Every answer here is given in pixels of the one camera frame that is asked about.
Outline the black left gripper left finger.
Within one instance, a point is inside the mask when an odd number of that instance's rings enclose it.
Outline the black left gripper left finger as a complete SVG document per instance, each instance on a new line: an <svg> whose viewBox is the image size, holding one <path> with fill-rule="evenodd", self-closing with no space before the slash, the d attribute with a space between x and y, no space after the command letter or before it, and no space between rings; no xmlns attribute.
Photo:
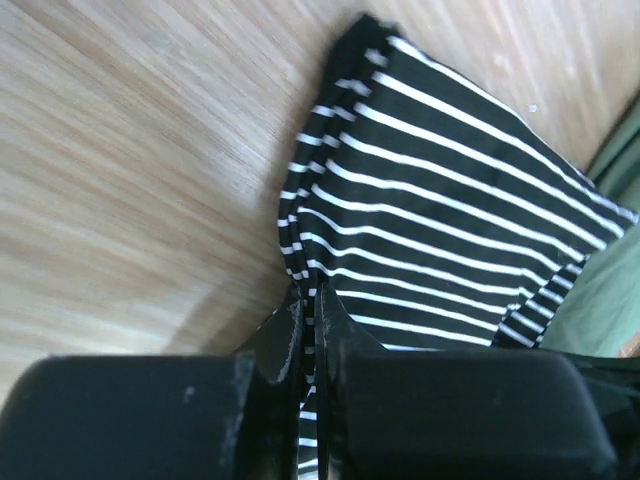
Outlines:
<svg viewBox="0 0 640 480"><path fill-rule="evenodd" d="M52 356L1 412L5 479L292 479L303 303L225 356Z"/></svg>

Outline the thin-striped black white tank top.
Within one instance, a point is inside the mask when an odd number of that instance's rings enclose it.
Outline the thin-striped black white tank top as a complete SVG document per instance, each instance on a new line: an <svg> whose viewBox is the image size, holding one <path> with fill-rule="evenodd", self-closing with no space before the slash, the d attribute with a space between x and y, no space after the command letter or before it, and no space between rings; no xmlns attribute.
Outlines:
<svg viewBox="0 0 640 480"><path fill-rule="evenodd" d="M396 351L538 347L639 230L495 97L361 15L331 48L280 195L306 322L322 286Z"/></svg>

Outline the green tank top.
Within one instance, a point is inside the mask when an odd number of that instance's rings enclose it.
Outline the green tank top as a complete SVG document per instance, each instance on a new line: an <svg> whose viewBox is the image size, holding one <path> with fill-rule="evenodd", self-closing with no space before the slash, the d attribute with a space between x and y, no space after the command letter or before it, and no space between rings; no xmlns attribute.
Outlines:
<svg viewBox="0 0 640 480"><path fill-rule="evenodd" d="M629 108L589 177L616 203L639 210L639 105ZM542 341L549 350L598 357L639 354L639 227L586 263Z"/></svg>

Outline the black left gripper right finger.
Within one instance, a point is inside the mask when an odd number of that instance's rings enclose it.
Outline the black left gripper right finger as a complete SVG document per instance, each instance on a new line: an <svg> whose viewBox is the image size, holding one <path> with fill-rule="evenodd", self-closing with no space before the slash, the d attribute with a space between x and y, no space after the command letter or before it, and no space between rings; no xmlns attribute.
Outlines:
<svg viewBox="0 0 640 480"><path fill-rule="evenodd" d="M392 351L322 286L315 300L323 479L612 479L585 380L535 350Z"/></svg>

